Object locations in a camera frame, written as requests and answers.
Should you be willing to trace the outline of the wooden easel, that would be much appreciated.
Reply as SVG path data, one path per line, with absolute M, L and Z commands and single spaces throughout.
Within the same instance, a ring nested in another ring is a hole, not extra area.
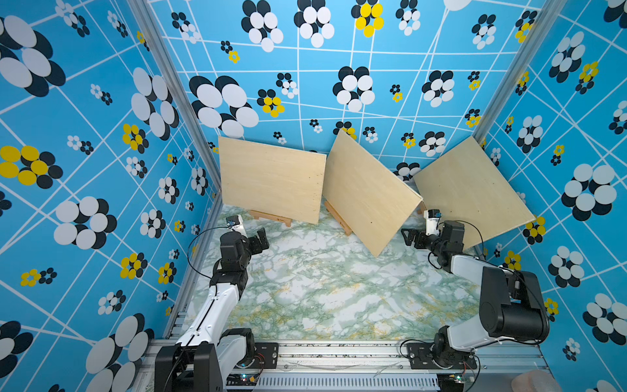
M 265 213 L 265 212 L 259 212 L 259 211 L 256 211 L 256 210 L 250 210 L 249 213 L 255 220 L 266 219 L 266 220 L 269 220 L 269 221 L 280 222 L 280 223 L 284 224 L 285 227 L 287 227 L 287 228 L 291 228 L 292 227 L 292 219 L 291 218 L 281 217 L 281 216 L 277 216 L 277 215 L 269 214 L 269 213 Z
M 334 207 L 329 203 L 328 200 L 324 201 L 324 206 L 326 207 L 326 209 L 328 210 L 330 215 L 335 219 L 335 221 L 341 226 L 341 228 L 342 228 L 342 230 L 344 230 L 345 234 L 347 236 L 352 235 L 352 233 L 353 233 L 352 229 L 349 227 L 349 225 L 346 223 L 346 221 L 341 217 L 341 215 L 337 212 L 337 210 L 334 209 Z
M 426 207 L 425 203 L 424 202 L 420 202 L 418 207 L 417 207 L 417 209 L 416 209 L 416 212 L 417 212 L 418 215 L 422 216 L 424 214 L 424 212 L 427 211 L 427 210 L 428 210 L 428 208 Z

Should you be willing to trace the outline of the plywood board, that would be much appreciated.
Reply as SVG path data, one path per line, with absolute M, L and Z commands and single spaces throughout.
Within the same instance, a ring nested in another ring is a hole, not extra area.
M 419 171 L 413 181 L 426 207 L 439 209 L 443 220 L 470 222 L 466 248 L 536 218 L 473 137 Z
M 375 257 L 423 201 L 346 132 L 328 155 L 323 198 Z
M 325 155 L 221 137 L 219 157 L 225 204 L 318 223 Z

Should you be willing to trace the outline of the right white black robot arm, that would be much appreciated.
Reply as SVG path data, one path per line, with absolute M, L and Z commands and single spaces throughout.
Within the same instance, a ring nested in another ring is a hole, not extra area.
M 550 334 L 550 320 L 535 274 L 492 264 L 464 253 L 465 226 L 447 220 L 428 230 L 402 229 L 408 246 L 428 252 L 439 269 L 467 279 L 480 288 L 478 314 L 454 326 L 444 326 L 429 351 L 437 367 L 462 364 L 476 369 L 477 349 L 503 341 L 538 345 Z

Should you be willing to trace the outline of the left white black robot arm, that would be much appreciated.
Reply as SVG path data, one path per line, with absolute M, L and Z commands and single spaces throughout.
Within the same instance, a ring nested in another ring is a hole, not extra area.
M 156 391 L 224 391 L 234 368 L 255 358 L 251 329 L 225 326 L 248 283 L 251 258 L 267 249 L 265 229 L 251 237 L 244 230 L 230 230 L 220 237 L 220 259 L 210 277 L 207 300 L 176 344 L 157 354 Z

